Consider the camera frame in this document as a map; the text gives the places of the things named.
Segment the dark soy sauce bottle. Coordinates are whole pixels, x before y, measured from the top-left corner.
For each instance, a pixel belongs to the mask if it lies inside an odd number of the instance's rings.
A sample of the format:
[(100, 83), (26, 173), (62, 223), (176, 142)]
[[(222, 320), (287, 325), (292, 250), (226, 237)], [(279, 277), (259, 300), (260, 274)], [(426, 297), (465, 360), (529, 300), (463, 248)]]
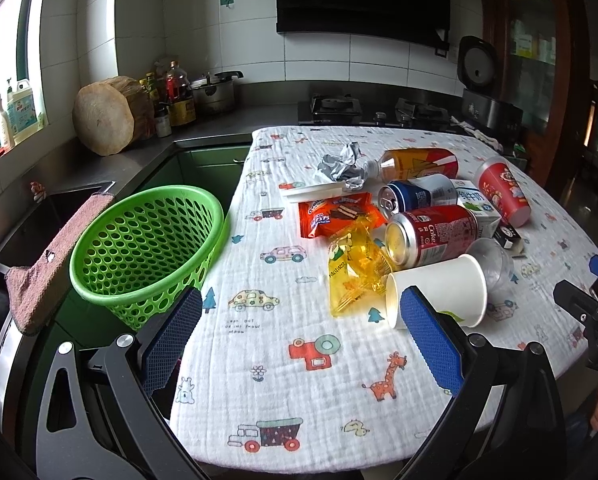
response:
[(182, 127), (196, 120), (195, 101), (187, 73), (179, 62), (172, 60), (165, 73), (165, 92), (169, 101), (170, 124)]

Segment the green plastic mesh basket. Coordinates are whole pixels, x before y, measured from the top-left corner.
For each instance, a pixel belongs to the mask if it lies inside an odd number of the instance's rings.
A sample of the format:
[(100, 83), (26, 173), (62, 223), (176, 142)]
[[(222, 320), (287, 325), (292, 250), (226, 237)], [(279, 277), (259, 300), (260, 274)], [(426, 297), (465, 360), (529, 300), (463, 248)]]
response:
[(105, 209), (72, 249), (77, 294), (131, 330), (167, 312), (185, 288), (200, 289), (219, 251), (220, 202), (189, 185), (164, 185)]

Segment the white milk carton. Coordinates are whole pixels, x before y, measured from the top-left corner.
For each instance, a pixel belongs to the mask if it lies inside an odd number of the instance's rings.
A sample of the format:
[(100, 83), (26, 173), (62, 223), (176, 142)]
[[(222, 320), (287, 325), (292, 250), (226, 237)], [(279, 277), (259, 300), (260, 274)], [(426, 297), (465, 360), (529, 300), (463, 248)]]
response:
[(493, 237), (502, 217), (474, 183), (468, 180), (451, 180), (457, 203), (470, 211), (478, 223), (479, 237)]

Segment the red white scrubber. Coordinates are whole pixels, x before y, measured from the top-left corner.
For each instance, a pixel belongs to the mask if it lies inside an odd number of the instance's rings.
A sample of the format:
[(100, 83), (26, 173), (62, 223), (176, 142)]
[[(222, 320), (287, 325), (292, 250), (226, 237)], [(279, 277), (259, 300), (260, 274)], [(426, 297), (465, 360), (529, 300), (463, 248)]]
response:
[(34, 181), (30, 183), (30, 192), (32, 194), (32, 198), (34, 199), (35, 203), (40, 203), (46, 197), (46, 191), (43, 184), (40, 182)]

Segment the white detergent jug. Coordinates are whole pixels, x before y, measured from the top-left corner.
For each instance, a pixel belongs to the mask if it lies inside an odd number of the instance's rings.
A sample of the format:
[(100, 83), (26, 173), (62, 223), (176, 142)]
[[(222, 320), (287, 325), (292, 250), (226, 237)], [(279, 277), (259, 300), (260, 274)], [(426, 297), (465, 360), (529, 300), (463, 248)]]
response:
[(8, 122), (14, 142), (19, 144), (39, 131), (42, 122), (34, 102), (34, 90), (28, 79), (16, 81), (6, 92)]

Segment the orange snack packet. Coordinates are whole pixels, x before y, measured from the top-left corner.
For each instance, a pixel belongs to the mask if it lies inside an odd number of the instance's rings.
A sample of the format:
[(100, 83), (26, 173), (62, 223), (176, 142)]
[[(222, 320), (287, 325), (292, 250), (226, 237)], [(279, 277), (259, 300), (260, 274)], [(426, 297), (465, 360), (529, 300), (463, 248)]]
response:
[(369, 193), (323, 198), (300, 203), (299, 233), (302, 238), (332, 236), (361, 223), (371, 230), (378, 229), (386, 219), (372, 202)]

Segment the black gas stove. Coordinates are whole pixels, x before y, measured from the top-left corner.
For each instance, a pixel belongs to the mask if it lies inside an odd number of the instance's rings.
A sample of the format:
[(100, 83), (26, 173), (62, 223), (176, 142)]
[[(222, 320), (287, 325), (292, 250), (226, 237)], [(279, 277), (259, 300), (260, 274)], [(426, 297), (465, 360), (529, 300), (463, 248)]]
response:
[(345, 96), (322, 96), (298, 103), (298, 122), (304, 126), (360, 126), (447, 131), (451, 116), (444, 108), (399, 98), (393, 105), (362, 103)]

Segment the white cartoon print tablecloth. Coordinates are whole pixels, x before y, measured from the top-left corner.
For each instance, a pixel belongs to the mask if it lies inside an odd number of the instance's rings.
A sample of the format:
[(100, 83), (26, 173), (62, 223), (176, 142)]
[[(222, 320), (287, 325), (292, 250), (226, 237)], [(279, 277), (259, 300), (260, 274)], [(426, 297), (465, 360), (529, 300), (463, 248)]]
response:
[(412, 455), (449, 402), (383, 298), (329, 312), (328, 242), (299, 234), (286, 192), (324, 182), (326, 155), (356, 143), (445, 148), (469, 179), (491, 148), (451, 133), (361, 127), (256, 130), (229, 206), (229, 235), (203, 283), (203, 315), (185, 347), (170, 427), (195, 460), (311, 474)]

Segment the yellow plastic snack bag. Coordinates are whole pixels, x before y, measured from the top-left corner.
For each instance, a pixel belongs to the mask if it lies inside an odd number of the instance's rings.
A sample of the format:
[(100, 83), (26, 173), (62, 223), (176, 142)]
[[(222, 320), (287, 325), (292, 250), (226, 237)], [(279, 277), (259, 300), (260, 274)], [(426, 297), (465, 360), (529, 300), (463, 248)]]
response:
[(372, 237), (366, 220), (355, 220), (331, 237), (328, 245), (329, 312), (344, 315), (365, 292), (381, 295), (395, 267)]

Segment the red cola can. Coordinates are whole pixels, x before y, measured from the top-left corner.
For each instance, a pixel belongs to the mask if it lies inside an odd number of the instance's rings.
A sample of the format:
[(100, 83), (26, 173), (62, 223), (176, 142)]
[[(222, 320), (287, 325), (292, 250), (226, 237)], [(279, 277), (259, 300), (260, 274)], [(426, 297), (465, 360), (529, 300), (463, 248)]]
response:
[(388, 221), (386, 252), (400, 269), (449, 260), (462, 255), (477, 240), (476, 217), (459, 205), (399, 212)]

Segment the white paper cup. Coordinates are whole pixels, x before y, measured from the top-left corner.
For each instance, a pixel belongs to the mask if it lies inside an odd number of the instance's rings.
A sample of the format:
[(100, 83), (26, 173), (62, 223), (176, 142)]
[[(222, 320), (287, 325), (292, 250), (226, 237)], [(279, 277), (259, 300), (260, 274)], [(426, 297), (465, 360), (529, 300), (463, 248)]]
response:
[(437, 312), (451, 315), (460, 326), (474, 328), (484, 318), (488, 289), (481, 266), (473, 256), (464, 254), (389, 274), (385, 301), (386, 321), (391, 328), (406, 327), (399, 304), (402, 292), (410, 286), (416, 286)]

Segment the wooden shelf cabinet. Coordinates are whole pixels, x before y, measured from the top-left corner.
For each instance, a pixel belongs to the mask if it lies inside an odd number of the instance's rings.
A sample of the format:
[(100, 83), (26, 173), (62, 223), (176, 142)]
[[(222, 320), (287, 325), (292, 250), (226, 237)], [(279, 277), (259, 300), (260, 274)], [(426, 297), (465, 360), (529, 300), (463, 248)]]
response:
[(522, 113), (527, 173), (558, 195), (576, 172), (590, 110), (584, 0), (481, 0), (500, 57), (498, 97)]

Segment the red paper cup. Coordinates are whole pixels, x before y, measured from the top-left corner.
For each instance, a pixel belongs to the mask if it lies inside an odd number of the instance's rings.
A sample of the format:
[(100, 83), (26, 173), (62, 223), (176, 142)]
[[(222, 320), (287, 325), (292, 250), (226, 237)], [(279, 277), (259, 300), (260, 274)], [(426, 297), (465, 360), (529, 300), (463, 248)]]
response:
[(494, 156), (482, 162), (474, 183), (505, 223), (517, 229), (528, 222), (530, 204), (503, 157)]

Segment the small black box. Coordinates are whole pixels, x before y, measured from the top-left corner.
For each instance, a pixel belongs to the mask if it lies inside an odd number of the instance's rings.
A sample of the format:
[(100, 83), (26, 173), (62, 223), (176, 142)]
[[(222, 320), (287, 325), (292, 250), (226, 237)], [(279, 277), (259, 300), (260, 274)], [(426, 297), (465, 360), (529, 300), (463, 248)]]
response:
[(493, 238), (513, 257), (520, 256), (524, 252), (524, 241), (522, 237), (512, 226), (508, 226), (506, 223), (500, 223), (498, 225)]

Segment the grey paper wrapper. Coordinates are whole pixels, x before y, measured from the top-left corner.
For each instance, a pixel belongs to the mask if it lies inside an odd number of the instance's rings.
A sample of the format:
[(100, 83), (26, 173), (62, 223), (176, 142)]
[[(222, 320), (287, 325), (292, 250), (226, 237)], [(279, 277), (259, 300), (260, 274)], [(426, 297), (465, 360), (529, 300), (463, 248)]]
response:
[(363, 188), (366, 180), (366, 171), (360, 157), (359, 144), (351, 142), (338, 155), (324, 155), (317, 170), (329, 180), (342, 183), (347, 191), (358, 191)]

